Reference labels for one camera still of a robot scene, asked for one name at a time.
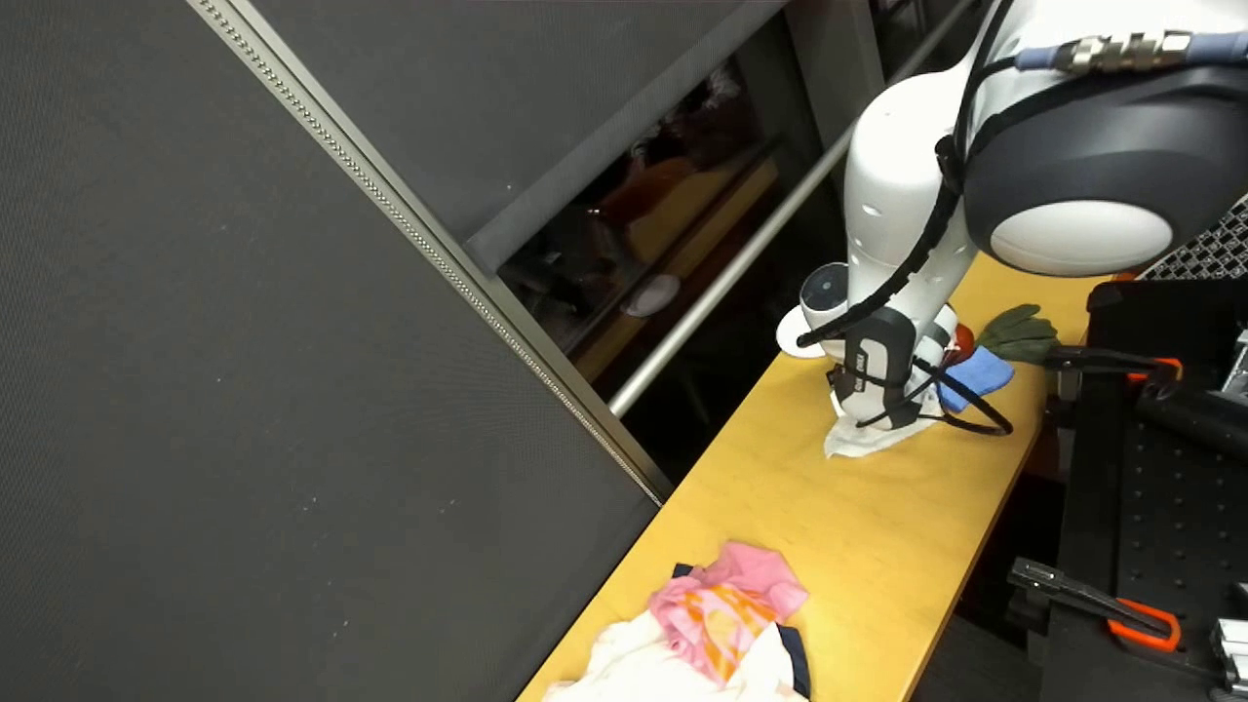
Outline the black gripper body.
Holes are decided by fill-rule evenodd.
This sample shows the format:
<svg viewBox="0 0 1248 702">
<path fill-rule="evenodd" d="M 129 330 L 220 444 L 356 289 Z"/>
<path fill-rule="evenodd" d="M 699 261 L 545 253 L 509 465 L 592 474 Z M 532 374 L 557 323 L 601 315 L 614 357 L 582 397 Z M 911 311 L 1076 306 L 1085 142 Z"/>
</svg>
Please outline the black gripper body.
<svg viewBox="0 0 1248 702">
<path fill-rule="evenodd" d="M 870 311 L 846 332 L 846 357 L 830 392 L 855 430 L 903 430 L 920 405 L 909 397 L 916 330 L 892 311 Z"/>
</svg>

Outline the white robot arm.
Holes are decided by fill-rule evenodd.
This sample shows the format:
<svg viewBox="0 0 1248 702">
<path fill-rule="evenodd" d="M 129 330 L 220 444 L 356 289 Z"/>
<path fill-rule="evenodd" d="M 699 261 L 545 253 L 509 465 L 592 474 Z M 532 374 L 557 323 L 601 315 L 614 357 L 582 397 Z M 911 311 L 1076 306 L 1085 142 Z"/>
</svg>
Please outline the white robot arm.
<svg viewBox="0 0 1248 702">
<path fill-rule="evenodd" d="M 916 350 L 986 253 L 1132 274 L 1248 197 L 1248 0 L 991 0 L 961 60 L 885 85 L 846 153 L 833 409 L 909 430 Z"/>
</svg>

